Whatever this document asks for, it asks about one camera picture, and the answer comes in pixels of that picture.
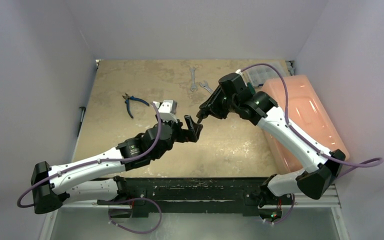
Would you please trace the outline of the aluminium frame rail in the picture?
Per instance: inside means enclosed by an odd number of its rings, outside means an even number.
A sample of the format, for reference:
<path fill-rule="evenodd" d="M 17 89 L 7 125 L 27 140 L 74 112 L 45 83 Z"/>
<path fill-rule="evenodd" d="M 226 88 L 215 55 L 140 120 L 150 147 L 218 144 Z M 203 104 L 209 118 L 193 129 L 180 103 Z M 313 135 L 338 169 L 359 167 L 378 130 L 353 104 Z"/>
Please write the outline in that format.
<path fill-rule="evenodd" d="M 294 199 L 294 206 L 297 208 L 337 208 L 341 206 L 335 185 L 330 186 L 320 199 L 312 199 L 303 193 L 296 193 Z"/>

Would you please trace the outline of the black padlock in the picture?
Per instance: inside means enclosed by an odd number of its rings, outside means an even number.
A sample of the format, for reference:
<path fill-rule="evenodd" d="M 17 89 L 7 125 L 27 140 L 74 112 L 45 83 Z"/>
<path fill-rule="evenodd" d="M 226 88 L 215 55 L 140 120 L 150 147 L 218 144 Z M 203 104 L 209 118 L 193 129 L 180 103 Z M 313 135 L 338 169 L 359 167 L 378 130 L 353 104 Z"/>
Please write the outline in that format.
<path fill-rule="evenodd" d="M 204 111 L 200 110 L 197 114 L 196 114 L 196 117 L 197 117 L 197 124 L 200 124 L 202 122 L 203 119 L 206 118 L 206 114 Z"/>

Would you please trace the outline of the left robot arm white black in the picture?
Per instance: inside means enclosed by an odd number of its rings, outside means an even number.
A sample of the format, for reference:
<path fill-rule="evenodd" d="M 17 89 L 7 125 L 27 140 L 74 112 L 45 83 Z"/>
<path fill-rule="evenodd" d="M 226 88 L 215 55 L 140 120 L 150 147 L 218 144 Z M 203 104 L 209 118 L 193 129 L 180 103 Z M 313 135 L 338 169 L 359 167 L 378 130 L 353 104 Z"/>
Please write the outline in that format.
<path fill-rule="evenodd" d="M 186 129 L 180 120 L 162 121 L 106 152 L 78 162 L 54 166 L 46 161 L 37 163 L 31 177 L 34 213 L 52 212 L 64 204 L 85 200 L 92 193 L 99 200 L 126 203 L 129 191 L 118 178 L 99 185 L 95 181 L 104 175 L 147 166 L 170 151 L 174 143 L 196 143 L 203 125 L 190 115 L 185 115 L 184 120 Z"/>

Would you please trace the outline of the pink plastic toolbox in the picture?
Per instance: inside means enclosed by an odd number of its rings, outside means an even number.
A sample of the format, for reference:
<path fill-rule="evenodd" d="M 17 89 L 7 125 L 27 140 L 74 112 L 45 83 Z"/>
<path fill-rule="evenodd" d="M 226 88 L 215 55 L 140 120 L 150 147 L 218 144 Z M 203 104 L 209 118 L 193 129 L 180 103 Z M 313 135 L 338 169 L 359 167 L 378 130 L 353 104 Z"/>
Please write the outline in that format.
<path fill-rule="evenodd" d="M 349 161 L 349 151 L 307 76 L 287 76 L 284 81 L 288 92 L 288 117 L 318 143 L 331 151 L 340 149 L 345 154 L 345 161 Z M 267 131 L 264 131 L 264 135 L 280 174 L 295 172 L 302 168 L 297 158 L 274 136 Z"/>

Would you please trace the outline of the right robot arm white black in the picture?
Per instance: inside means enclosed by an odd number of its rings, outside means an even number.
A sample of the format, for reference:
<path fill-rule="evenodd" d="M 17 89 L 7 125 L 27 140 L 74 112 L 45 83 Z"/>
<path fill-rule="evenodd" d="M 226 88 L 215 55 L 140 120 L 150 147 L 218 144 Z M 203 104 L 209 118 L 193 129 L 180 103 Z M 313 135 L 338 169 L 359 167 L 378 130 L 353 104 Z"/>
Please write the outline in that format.
<path fill-rule="evenodd" d="M 271 134 L 302 165 L 300 170 L 269 177 L 260 187 L 264 202 L 272 204 L 280 196 L 296 193 L 318 200 L 338 177 L 344 152 L 330 150 L 315 141 L 290 120 L 270 95 L 250 89 L 239 71 L 219 79 L 218 87 L 199 106 L 196 116 L 200 120 L 209 116 L 226 119 L 229 113 L 238 114 Z"/>

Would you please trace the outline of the clear plastic organizer box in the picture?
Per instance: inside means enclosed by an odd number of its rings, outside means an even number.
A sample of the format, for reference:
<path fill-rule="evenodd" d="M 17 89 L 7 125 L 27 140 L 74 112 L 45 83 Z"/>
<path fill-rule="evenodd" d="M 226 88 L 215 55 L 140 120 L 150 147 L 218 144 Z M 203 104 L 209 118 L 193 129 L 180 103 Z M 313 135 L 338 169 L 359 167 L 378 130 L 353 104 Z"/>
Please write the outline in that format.
<path fill-rule="evenodd" d="M 285 71 L 280 61 L 271 61 L 268 62 L 268 64 L 276 68 L 283 77 L 289 76 L 289 72 Z M 243 76 L 245 82 L 250 83 L 254 88 L 262 87 L 267 80 L 279 78 L 279 75 L 271 67 L 266 65 L 251 67 L 243 72 Z"/>

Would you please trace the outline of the small silver wrench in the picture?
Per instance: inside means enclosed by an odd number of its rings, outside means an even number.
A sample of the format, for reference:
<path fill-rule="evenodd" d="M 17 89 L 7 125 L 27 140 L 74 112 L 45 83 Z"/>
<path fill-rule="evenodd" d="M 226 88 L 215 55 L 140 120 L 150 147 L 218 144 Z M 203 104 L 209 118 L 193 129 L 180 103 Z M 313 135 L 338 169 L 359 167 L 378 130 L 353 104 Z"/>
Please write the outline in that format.
<path fill-rule="evenodd" d="M 190 71 L 190 78 L 191 78 L 191 86 L 190 86 L 190 90 L 191 90 L 192 92 L 198 90 L 198 88 L 197 88 L 197 86 L 196 86 L 196 81 L 195 81 L 195 70 L 196 70 L 196 68 L 195 68 L 194 66 L 189 68 L 189 71 Z"/>

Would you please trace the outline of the large silver wrench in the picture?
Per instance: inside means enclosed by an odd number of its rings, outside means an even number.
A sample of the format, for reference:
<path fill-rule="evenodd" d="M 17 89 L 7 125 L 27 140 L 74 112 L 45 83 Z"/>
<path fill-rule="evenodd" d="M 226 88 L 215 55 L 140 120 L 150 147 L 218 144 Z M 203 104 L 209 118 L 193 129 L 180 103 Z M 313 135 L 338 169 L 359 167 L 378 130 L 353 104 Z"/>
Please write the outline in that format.
<path fill-rule="evenodd" d="M 214 91 L 210 88 L 209 84 L 207 81 L 203 81 L 203 82 L 199 82 L 199 85 L 205 89 L 206 91 L 208 91 L 210 94 L 212 94 Z"/>

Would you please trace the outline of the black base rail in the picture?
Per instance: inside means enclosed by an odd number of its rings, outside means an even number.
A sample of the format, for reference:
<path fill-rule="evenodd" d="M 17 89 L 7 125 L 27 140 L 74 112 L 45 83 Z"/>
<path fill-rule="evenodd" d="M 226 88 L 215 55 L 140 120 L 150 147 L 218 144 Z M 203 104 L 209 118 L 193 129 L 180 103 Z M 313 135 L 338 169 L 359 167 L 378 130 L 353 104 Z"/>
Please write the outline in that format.
<path fill-rule="evenodd" d="M 98 205 L 125 206 L 134 218 L 150 213 L 269 215 L 277 204 L 292 203 L 291 194 L 267 196 L 266 177 L 119 177 L 118 196 Z"/>

